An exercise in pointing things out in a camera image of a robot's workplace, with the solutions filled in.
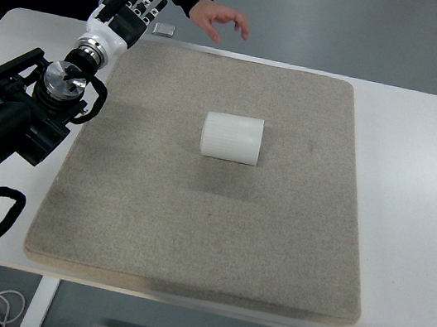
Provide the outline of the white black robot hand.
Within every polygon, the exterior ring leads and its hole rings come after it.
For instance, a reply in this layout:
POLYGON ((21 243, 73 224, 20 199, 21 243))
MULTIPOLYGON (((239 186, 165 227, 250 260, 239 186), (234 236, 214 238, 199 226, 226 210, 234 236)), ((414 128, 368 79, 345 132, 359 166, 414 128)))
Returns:
POLYGON ((153 1, 136 0, 131 10, 124 7, 129 0, 104 0, 86 22, 81 50, 112 58, 125 53, 136 44, 168 3, 161 0, 151 7, 153 1))

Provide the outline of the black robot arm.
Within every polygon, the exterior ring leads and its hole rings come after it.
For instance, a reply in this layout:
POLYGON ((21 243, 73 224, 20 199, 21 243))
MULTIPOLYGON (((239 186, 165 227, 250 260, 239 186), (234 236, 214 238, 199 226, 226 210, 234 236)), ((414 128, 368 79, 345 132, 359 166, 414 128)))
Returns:
POLYGON ((86 32, 60 61, 35 49, 0 65, 0 164, 18 154, 43 162, 70 133, 96 117, 108 90, 97 72, 141 38, 166 6, 161 0, 104 0, 86 32))

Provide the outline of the person's bare hand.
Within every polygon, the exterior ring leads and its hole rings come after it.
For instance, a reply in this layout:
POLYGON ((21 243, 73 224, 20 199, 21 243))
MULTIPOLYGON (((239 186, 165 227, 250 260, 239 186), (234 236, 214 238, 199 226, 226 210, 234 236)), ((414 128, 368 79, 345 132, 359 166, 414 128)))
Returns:
POLYGON ((190 20, 216 44, 220 43, 222 37, 215 24, 233 24, 233 29, 240 33, 244 41, 249 38, 250 26, 246 15, 222 3, 199 0, 190 9, 189 15, 190 20))

